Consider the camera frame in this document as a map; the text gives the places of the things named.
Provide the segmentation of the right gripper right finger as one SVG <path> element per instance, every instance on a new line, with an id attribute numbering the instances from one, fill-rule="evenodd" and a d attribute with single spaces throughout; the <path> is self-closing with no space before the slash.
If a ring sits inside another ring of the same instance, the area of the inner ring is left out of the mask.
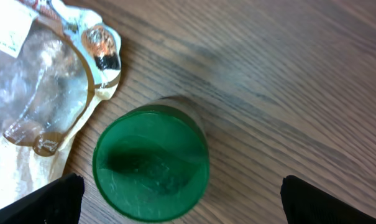
<path id="1" fill-rule="evenodd" d="M 288 224 L 376 224 L 376 218 L 294 175 L 283 179 L 280 195 Z"/>

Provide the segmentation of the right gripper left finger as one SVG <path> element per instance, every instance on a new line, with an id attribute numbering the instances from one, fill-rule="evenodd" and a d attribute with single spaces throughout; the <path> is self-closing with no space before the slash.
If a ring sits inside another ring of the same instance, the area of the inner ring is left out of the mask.
<path id="1" fill-rule="evenodd" d="M 0 209 L 0 224 L 78 224 L 84 178 L 70 173 Z"/>

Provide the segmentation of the green lid jar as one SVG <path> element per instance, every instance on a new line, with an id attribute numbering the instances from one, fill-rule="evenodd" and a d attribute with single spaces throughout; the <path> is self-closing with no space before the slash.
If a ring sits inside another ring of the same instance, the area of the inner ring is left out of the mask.
<path id="1" fill-rule="evenodd" d="M 206 132 L 184 96 L 140 106 L 111 123 L 93 152 L 93 177 L 121 215 L 159 223 L 188 213 L 210 174 Z"/>

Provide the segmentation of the clear plastic snack bag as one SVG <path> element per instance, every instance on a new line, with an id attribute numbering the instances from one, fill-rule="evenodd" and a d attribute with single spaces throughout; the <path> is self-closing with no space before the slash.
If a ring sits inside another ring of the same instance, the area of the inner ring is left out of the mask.
<path id="1" fill-rule="evenodd" d="M 121 77 L 121 37 L 62 1 L 0 0 L 0 209 L 59 179 Z"/>

